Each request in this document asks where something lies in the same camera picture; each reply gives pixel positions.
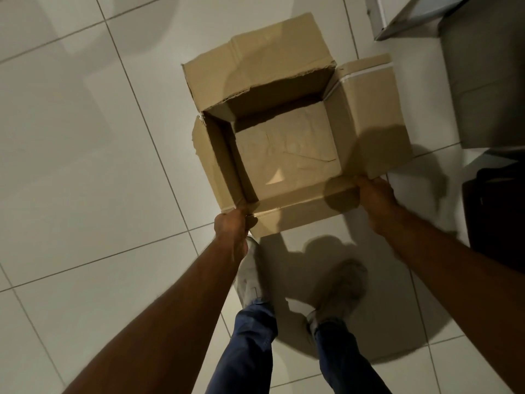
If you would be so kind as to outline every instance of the shoe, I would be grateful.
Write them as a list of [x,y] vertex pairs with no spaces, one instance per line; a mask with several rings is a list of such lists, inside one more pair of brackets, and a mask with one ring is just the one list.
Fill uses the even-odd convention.
[[338,264],[322,279],[317,289],[318,307],[308,317],[307,329],[315,334],[319,324],[327,319],[345,321],[366,293],[368,272],[359,262],[347,260]]
[[243,308],[249,306],[256,299],[260,299],[263,303],[270,301],[268,286],[261,273],[260,246],[251,236],[247,237],[246,241],[248,242],[248,253],[240,262],[233,283]]

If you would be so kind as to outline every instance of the sneaker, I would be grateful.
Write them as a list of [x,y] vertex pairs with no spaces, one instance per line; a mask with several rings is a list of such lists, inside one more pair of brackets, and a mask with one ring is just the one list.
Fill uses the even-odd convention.
[[318,306],[307,317],[310,334],[314,335],[318,325],[327,319],[345,321],[364,297],[366,279],[366,268],[354,260],[344,261],[332,269],[316,290]]
[[268,286],[261,273],[260,246],[251,236],[247,237],[246,241],[248,242],[248,253],[240,262],[239,271],[233,283],[243,308],[256,299],[264,303],[270,301]]

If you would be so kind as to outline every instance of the gray shoe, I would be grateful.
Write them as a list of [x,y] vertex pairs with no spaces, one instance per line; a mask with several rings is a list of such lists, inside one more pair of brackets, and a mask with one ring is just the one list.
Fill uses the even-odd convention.
[[338,264],[321,281],[318,306],[308,315],[308,331],[313,335],[319,324],[330,318],[345,321],[366,293],[367,270],[359,262]]
[[270,301],[269,291],[262,270],[262,259],[259,244],[251,236],[246,238],[248,254],[240,262],[239,271],[233,282],[243,308],[254,300]]

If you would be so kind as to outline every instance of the jeans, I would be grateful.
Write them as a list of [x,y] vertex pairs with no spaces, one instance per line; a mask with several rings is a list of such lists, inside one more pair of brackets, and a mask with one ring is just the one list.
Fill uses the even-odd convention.
[[[277,322],[270,303],[255,300],[235,318],[232,338],[206,394],[268,394],[272,378],[272,341]],[[359,353],[343,321],[329,319],[314,333],[323,377],[336,394],[390,394],[371,364]]]

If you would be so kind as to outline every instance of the person's left hand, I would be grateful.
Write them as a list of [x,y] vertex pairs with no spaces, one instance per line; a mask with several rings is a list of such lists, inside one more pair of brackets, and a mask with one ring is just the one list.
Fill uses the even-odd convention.
[[228,243],[233,242],[235,248],[240,247],[242,249],[243,257],[248,252],[246,213],[247,211],[243,207],[236,208],[229,213],[221,213],[215,217],[214,226],[217,239]]

